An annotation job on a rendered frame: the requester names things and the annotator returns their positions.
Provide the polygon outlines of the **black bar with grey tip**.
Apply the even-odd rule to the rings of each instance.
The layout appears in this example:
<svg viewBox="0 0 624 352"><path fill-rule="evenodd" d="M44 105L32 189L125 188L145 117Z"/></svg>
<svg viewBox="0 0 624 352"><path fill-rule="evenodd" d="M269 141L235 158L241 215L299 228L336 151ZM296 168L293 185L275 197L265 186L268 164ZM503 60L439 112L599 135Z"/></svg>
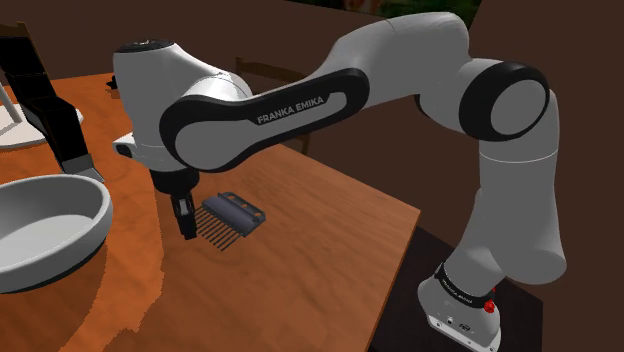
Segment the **black bar with grey tip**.
<svg viewBox="0 0 624 352"><path fill-rule="evenodd" d="M23 22L0 24L0 70L26 120L43 134L62 172L102 182L104 178L88 152L78 111L56 94Z"/></svg>

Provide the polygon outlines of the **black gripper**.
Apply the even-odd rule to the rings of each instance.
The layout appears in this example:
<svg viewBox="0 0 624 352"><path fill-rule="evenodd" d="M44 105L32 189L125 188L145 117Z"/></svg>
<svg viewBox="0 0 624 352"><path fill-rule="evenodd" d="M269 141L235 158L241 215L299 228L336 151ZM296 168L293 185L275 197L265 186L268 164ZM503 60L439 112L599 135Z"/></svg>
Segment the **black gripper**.
<svg viewBox="0 0 624 352"><path fill-rule="evenodd" d="M170 197L180 233L186 240L197 237L192 189L199 183L199 172L192 168L177 171L149 170L156 190Z"/></svg>

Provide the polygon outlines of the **brown wooden chair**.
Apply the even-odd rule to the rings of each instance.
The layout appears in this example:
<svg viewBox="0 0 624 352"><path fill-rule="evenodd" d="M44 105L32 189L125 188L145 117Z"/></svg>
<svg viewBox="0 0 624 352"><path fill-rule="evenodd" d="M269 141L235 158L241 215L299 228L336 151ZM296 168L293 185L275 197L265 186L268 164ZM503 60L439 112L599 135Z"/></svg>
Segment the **brown wooden chair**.
<svg viewBox="0 0 624 352"><path fill-rule="evenodd" d="M293 83L305 77L304 74L294 70L260 62L248 61L242 57L235 58L235 73L239 76L242 76L244 74L259 76L269 80L277 81L280 84ZM296 136L295 138L285 141L284 145L291 149L294 149L295 151L298 151L305 156L308 156L310 141L311 135L305 134Z"/></svg>

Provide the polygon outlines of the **brown wooden table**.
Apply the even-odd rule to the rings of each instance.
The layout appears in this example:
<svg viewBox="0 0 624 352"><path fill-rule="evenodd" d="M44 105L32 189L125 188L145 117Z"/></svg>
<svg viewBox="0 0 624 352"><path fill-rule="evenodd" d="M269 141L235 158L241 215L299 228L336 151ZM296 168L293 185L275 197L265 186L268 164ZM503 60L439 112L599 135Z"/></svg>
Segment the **brown wooden table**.
<svg viewBox="0 0 624 352"><path fill-rule="evenodd" d="M149 172L112 148L131 124L107 80L54 82L112 197L106 243L57 282L0 295L0 352L366 352L419 211L275 146L194 192L235 192L266 221L185 240Z"/></svg>

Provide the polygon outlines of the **white bowl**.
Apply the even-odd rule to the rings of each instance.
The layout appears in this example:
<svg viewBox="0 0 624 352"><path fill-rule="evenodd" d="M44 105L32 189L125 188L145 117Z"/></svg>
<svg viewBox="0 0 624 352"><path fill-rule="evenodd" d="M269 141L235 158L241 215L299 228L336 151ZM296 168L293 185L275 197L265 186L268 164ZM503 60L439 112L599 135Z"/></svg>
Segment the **white bowl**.
<svg viewBox="0 0 624 352"><path fill-rule="evenodd" d="M104 243L113 203L103 183L44 175L0 185L0 294L48 283Z"/></svg>

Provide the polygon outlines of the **white round stand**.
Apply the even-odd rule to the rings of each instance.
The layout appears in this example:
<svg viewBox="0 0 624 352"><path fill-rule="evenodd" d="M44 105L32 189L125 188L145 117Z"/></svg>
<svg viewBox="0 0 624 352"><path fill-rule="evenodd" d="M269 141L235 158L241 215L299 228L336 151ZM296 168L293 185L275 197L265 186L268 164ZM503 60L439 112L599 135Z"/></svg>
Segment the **white round stand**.
<svg viewBox="0 0 624 352"><path fill-rule="evenodd" d="M0 150L39 145L45 142L40 120L21 103L14 103L0 85Z"/></svg>

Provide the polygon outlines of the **dark grey comb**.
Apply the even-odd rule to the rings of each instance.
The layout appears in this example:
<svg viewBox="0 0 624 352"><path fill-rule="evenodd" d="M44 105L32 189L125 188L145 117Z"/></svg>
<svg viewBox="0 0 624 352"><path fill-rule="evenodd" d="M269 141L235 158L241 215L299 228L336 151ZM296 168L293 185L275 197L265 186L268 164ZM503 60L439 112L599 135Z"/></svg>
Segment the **dark grey comb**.
<svg viewBox="0 0 624 352"><path fill-rule="evenodd" d="M196 210L197 234L220 251L246 238L265 220L264 211L233 192L211 196Z"/></svg>

